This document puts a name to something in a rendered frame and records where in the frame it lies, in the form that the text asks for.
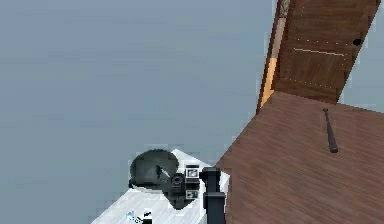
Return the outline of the small blue black object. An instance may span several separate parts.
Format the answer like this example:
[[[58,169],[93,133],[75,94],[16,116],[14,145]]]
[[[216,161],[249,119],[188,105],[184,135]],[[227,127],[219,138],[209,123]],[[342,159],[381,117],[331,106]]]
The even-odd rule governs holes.
[[[142,213],[136,213],[134,210],[125,214],[127,224],[153,224],[152,211],[144,210]]]

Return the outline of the dark grey bowl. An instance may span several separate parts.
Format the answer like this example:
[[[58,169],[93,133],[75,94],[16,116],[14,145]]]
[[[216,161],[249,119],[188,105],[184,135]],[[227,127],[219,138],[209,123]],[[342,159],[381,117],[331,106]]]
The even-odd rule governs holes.
[[[156,166],[160,165],[170,174],[170,178],[161,175],[157,178]],[[177,173],[179,160],[165,149],[151,149],[138,155],[130,165],[128,186],[146,190],[168,192],[170,180]]]

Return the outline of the brown wooden room door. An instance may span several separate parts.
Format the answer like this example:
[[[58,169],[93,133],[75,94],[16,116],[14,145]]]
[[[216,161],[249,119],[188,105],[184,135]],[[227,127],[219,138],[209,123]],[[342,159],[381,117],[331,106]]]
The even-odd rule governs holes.
[[[337,103],[381,1],[290,0],[273,89]]]

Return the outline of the dark brown baseball bat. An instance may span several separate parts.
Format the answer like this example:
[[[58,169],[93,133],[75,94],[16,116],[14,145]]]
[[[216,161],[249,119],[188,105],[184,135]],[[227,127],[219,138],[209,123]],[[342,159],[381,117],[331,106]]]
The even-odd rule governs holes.
[[[331,123],[330,123],[328,109],[323,108],[323,112],[324,112],[325,119],[326,119],[326,128],[327,128],[329,150],[331,153],[337,153],[338,152],[338,145],[337,145],[336,138],[335,138],[335,135],[334,135]]]

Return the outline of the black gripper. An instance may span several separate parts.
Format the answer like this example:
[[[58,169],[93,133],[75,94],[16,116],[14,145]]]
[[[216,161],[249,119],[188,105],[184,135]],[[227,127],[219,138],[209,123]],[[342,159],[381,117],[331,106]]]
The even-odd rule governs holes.
[[[170,174],[160,165],[156,166],[156,174],[157,178],[160,178],[161,175],[165,175],[166,177],[170,178]],[[171,178],[168,189],[168,200],[176,210],[181,210],[185,207],[186,187],[185,176],[182,173],[176,173]]]

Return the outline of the white stand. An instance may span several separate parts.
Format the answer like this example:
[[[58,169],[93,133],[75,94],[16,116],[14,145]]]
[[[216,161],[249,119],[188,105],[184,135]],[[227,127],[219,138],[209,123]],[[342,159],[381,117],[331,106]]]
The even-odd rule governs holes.
[[[190,164],[197,164],[200,168],[212,167],[179,149],[173,149],[170,152],[179,160],[177,172],[183,173],[185,166]],[[226,199],[229,179],[230,176],[221,171],[220,190],[226,194]],[[95,218],[91,224],[127,224],[125,214],[132,210],[136,213],[151,210],[153,224],[206,224],[206,214],[203,212],[201,199],[182,210],[176,210],[162,191],[130,187],[109,208]]]

